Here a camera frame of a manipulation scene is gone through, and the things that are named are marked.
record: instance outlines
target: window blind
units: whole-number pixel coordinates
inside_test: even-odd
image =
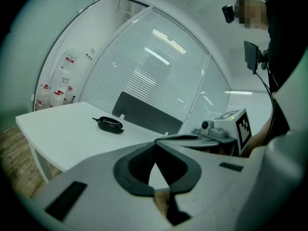
[[[132,21],[101,54],[80,100],[111,114],[125,91],[184,121],[208,55],[183,27],[161,11],[149,10]]]

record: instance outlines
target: table leg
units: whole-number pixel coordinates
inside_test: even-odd
[[[39,172],[46,182],[52,179],[52,174],[49,166],[47,165],[47,160],[31,145],[29,144],[33,159],[38,167]]]

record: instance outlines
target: white table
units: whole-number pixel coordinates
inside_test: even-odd
[[[126,146],[152,142],[162,134],[141,128],[127,121],[121,121],[124,132],[120,135],[98,128],[92,119],[108,116],[119,120],[89,103],[81,102],[63,105],[16,117],[16,122],[27,138],[31,153],[46,182],[52,179],[47,162],[61,171],[66,171],[82,160]],[[150,181],[158,188],[167,186],[158,171]]]

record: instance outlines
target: person's arm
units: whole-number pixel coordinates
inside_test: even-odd
[[[273,116],[273,110],[271,111],[269,119],[263,125],[261,130],[256,135],[254,135],[249,141],[246,149],[241,154],[242,157],[249,157],[253,149],[255,149],[256,147],[262,146],[263,141],[265,140],[267,133],[269,131],[272,116]]]

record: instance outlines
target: white bottle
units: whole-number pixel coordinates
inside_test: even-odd
[[[63,104],[70,104],[72,99],[73,99],[73,88],[69,86],[65,93]]]
[[[53,92],[53,95],[50,99],[50,108],[60,106],[63,104],[64,94],[60,90],[57,92]]]
[[[51,91],[48,85],[41,85],[36,99],[35,110],[43,110],[49,108],[49,100],[51,97]]]

